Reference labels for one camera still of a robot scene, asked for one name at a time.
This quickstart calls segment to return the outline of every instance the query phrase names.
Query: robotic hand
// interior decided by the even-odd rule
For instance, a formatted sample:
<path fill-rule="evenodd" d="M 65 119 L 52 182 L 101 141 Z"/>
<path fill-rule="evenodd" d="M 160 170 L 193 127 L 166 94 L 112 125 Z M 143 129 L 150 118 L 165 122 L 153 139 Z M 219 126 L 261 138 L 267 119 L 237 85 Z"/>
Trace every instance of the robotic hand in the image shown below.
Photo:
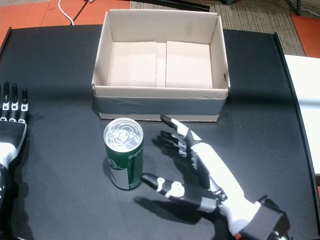
<path fill-rule="evenodd" d="M 26 137 L 29 109 L 26 88 L 22 89 L 21 105 L 18 100 L 17 84 L 12 84 L 11 101 L 8 81 L 4 83 L 3 93 L 3 104 L 0 102 L 0 210 L 6 191 L 12 182 L 8 170 L 9 164 L 18 156 Z"/>
<path fill-rule="evenodd" d="M 173 202 L 206 213 L 220 210 L 228 222 L 228 229 L 235 237 L 256 240 L 285 240 L 290 223 L 284 211 L 267 196 L 252 203 L 218 156 L 192 130 L 179 121 L 165 115 L 161 120 L 173 128 L 177 135 L 161 131 L 161 136 L 177 147 L 179 154 L 191 161 L 195 174 L 204 188 L 178 181 L 170 181 L 150 173 L 141 179 L 151 188 Z"/>

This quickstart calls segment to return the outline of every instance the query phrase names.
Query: can lid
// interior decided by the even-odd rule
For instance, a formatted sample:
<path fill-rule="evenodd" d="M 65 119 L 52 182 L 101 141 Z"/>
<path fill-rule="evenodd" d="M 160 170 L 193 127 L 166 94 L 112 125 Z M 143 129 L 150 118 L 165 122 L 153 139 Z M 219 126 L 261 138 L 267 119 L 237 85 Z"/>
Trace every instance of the can lid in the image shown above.
<path fill-rule="evenodd" d="M 144 132 L 135 120 L 122 117 L 113 120 L 105 127 L 103 138 L 110 149 L 127 153 L 140 146 Z"/>

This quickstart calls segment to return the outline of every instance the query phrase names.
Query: can rim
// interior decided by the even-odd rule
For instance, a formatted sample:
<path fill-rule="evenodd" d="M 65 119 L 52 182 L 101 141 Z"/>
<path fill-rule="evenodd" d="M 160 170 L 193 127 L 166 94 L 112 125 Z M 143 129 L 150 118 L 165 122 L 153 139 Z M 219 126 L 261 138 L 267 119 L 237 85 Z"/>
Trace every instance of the can rim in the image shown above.
<path fill-rule="evenodd" d="M 130 150 L 127 150 L 127 151 L 119 151 L 118 149 L 115 149 L 114 147 L 110 146 L 110 145 L 106 142 L 107 131 L 109 130 L 109 128 L 111 127 L 111 125 L 116 124 L 116 123 L 121 122 L 121 121 L 127 121 L 127 122 L 133 123 L 133 124 L 140 130 L 140 132 L 141 132 L 141 138 L 140 138 L 139 144 L 137 144 L 137 146 L 136 146 L 135 148 L 130 149 Z M 131 118 L 128 118 L 128 117 L 120 117 L 120 118 L 117 118 L 117 119 L 115 119 L 115 120 L 112 120 L 111 122 L 108 123 L 108 125 L 105 127 L 105 129 L 104 129 L 104 131 L 103 131 L 103 141 L 104 141 L 104 144 L 105 144 L 108 148 L 110 148 L 110 149 L 112 149 L 113 151 L 116 151 L 116 152 L 118 152 L 118 153 L 129 153 L 129 152 L 131 152 L 131 151 L 134 151 L 135 149 L 137 149 L 137 148 L 141 145 L 143 139 L 144 139 L 144 131 L 143 131 L 142 127 L 140 126 L 140 124 L 137 123 L 135 120 L 133 120 L 133 119 L 131 119 Z"/>

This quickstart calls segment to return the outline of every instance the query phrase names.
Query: white cable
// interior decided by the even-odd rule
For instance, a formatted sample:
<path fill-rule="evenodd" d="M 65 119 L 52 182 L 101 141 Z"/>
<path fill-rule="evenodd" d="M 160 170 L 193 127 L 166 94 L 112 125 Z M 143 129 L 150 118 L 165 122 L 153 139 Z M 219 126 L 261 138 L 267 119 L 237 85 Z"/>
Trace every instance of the white cable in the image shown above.
<path fill-rule="evenodd" d="M 60 3 L 61 3 L 61 0 L 59 0 L 59 2 L 58 2 L 58 7 L 59 7 L 61 13 L 62 13 L 63 15 L 65 15 L 65 16 L 70 20 L 72 26 L 74 26 L 74 25 L 75 25 L 74 21 L 72 20 L 71 17 L 69 17 L 69 16 L 62 10 L 62 8 L 61 8 L 61 6 L 60 6 Z"/>

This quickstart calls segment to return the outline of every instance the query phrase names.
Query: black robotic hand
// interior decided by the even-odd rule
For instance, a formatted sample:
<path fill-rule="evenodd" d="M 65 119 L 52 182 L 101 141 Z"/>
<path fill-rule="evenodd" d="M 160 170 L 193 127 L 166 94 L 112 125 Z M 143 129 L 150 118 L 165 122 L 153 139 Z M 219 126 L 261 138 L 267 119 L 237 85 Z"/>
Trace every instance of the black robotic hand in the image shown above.
<path fill-rule="evenodd" d="M 18 156 L 27 133 L 28 92 L 22 89 L 21 104 L 19 103 L 17 84 L 12 84 L 10 95 L 9 82 L 3 86 L 1 102 L 0 85 L 0 209 L 7 188 L 11 186 L 9 164 Z"/>

